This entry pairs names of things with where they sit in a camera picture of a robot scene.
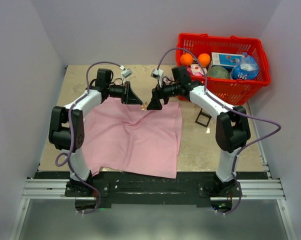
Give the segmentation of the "pink garment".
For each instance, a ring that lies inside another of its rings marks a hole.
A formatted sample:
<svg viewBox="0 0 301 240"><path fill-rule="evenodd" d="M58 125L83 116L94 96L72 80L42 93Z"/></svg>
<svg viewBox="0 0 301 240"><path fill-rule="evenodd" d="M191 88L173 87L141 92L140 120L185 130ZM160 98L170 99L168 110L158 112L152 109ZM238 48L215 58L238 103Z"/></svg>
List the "pink garment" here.
<svg viewBox="0 0 301 240"><path fill-rule="evenodd" d="M182 135L180 104L143 111L108 98L84 118L82 151L92 175L103 168L174 179Z"/></svg>

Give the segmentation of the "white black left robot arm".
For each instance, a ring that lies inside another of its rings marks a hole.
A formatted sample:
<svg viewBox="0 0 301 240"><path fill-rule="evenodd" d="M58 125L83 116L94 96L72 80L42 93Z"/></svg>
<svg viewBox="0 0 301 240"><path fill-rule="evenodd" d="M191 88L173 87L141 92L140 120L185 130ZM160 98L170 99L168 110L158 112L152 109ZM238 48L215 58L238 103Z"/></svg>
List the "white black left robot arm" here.
<svg viewBox="0 0 301 240"><path fill-rule="evenodd" d="M98 195L82 149L85 140L84 118L109 97L117 98L125 105L142 105L142 100L133 92L130 82L125 80L131 74L130 69L123 68L121 84L115 84L113 71L100 68L96 78L88 83L80 97L65 106L52 109L48 140L60 151L55 165L69 167L70 179L66 187L70 191L81 196Z"/></svg>

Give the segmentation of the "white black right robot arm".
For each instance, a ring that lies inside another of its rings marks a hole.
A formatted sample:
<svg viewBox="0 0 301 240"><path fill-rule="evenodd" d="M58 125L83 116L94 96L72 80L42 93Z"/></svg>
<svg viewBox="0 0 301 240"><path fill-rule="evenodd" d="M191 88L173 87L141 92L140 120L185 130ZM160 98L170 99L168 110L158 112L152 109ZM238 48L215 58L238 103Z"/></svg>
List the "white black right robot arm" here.
<svg viewBox="0 0 301 240"><path fill-rule="evenodd" d="M219 146L220 158L212 183L203 187L210 197L223 197L236 185L236 167L240 150L251 138L251 131L244 107L234 107L214 96L202 82L192 80L185 66L172 68L173 79L164 82L164 72L154 69L151 77L157 79L152 89L152 97L147 110L159 111L171 97L186 98L203 110L216 121L215 140Z"/></svg>

